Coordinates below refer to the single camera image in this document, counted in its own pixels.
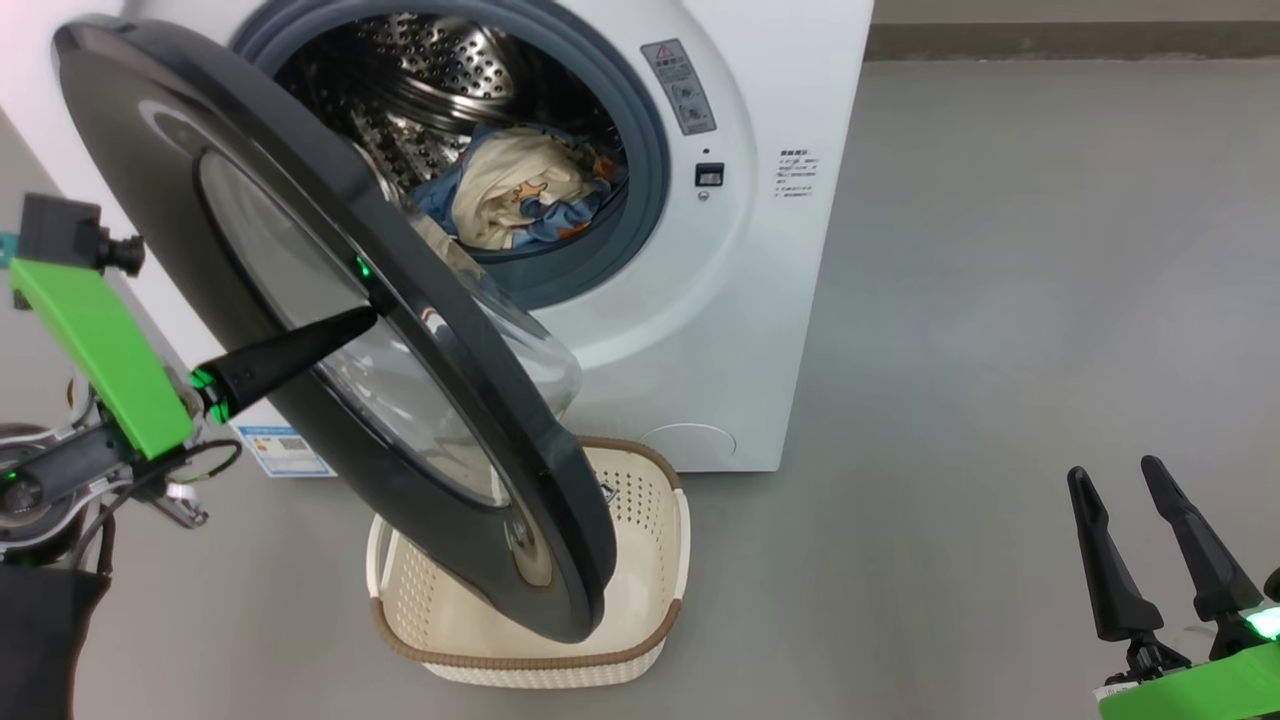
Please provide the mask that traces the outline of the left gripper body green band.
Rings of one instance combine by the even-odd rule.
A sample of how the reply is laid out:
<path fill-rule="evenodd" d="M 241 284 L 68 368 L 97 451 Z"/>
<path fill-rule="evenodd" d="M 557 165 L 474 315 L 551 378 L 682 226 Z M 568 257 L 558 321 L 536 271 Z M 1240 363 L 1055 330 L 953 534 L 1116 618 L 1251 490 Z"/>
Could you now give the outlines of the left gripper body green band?
<path fill-rule="evenodd" d="M 20 292 L 147 460 L 180 447 L 195 424 L 128 307 L 96 270 L 17 258 Z"/>

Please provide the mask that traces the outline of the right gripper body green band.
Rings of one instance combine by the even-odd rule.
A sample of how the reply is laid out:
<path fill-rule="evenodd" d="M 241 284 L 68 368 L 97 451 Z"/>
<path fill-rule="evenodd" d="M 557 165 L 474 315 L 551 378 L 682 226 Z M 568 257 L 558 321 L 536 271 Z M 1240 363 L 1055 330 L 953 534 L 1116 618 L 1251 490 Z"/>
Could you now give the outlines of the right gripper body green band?
<path fill-rule="evenodd" d="M 1102 719 L 1276 719 L 1279 647 L 1276 612 L 1245 615 L 1263 646 L 1170 676 L 1098 688 Z"/>

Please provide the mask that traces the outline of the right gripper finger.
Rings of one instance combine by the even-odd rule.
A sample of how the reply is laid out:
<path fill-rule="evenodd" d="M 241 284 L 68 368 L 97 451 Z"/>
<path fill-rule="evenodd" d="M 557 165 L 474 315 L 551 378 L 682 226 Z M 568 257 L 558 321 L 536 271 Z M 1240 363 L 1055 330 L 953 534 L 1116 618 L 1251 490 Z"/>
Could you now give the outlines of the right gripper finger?
<path fill-rule="evenodd" d="M 1234 559 L 1201 510 L 1187 497 L 1164 461 L 1144 456 L 1140 470 L 1160 516 L 1172 528 L 1196 588 L 1202 621 L 1258 607 L 1263 594 Z"/>
<path fill-rule="evenodd" d="M 1138 589 L 1108 532 L 1108 511 L 1084 468 L 1068 473 L 1068 492 L 1097 637 L 1103 642 L 1152 639 L 1164 628 L 1164 618 Z"/>

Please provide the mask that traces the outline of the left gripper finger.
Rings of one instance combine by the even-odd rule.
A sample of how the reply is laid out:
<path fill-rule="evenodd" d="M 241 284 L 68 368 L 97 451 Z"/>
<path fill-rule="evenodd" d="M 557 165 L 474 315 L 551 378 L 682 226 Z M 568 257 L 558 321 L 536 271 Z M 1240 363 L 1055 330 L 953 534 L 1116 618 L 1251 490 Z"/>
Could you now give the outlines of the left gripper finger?
<path fill-rule="evenodd" d="M 355 307 L 197 365 L 192 388 L 204 415 L 225 425 L 370 331 L 378 320 L 374 307 Z"/>

